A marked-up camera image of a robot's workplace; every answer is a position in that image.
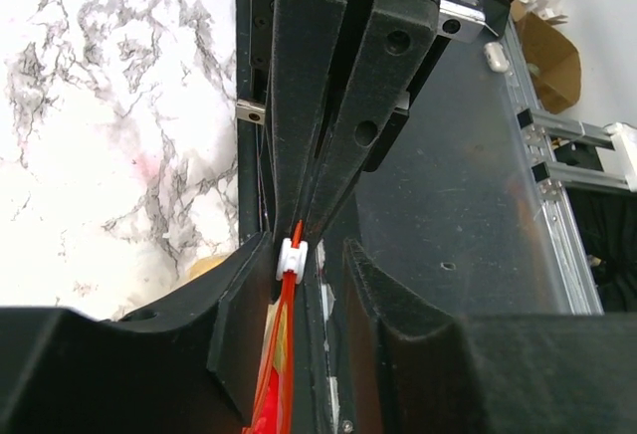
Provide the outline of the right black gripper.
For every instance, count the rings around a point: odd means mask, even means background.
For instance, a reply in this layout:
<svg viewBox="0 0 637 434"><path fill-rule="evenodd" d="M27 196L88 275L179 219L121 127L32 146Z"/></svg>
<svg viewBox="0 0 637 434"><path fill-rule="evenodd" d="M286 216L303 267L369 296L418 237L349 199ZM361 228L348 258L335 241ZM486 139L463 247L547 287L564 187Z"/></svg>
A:
<svg viewBox="0 0 637 434"><path fill-rule="evenodd" d="M352 8L362 9L364 1L354 0ZM258 126L262 170L271 165L264 129L271 62L277 241L292 235L303 217L346 5L347 0L275 0L274 15L274 0L246 0L246 100L254 106L246 119ZM316 169L305 216L310 246L321 239L353 188L382 130L365 167L368 172L380 166L410 115L442 129L449 139L468 135L464 122L476 127L480 120L504 119L504 110L478 80L484 73L478 67L478 46L505 34L510 9L509 0L439 0L439 9L437 0L373 0ZM439 10L438 35L419 69L435 38ZM398 109L386 125L408 86L408 108ZM450 126L442 128L445 123Z"/></svg>

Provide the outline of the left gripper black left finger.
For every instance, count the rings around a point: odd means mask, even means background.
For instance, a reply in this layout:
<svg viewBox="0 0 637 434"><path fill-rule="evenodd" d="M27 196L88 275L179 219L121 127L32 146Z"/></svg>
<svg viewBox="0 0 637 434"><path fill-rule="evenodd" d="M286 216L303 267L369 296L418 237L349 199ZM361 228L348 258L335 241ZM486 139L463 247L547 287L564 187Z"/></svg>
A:
<svg viewBox="0 0 637 434"><path fill-rule="evenodd" d="M5 433L239 433L252 419L274 279L268 233L117 322L1 312Z"/></svg>

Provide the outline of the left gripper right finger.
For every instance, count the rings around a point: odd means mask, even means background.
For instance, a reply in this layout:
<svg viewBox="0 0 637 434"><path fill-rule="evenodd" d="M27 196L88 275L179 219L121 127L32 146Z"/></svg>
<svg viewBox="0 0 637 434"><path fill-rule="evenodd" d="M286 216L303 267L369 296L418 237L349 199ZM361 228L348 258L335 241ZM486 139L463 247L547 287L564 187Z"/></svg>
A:
<svg viewBox="0 0 637 434"><path fill-rule="evenodd" d="M359 433L632 433L636 318L450 316L343 246Z"/></svg>

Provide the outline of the clear zip top bag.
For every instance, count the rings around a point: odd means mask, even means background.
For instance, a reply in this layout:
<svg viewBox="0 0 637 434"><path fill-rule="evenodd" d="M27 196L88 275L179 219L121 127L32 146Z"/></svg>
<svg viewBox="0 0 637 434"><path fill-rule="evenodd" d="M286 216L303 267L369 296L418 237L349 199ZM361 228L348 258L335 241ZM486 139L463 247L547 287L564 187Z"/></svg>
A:
<svg viewBox="0 0 637 434"><path fill-rule="evenodd" d="M295 297L309 245L297 222L268 253L263 243L209 255L187 271L214 303L205 372L215 391L209 433L288 433L295 377Z"/></svg>

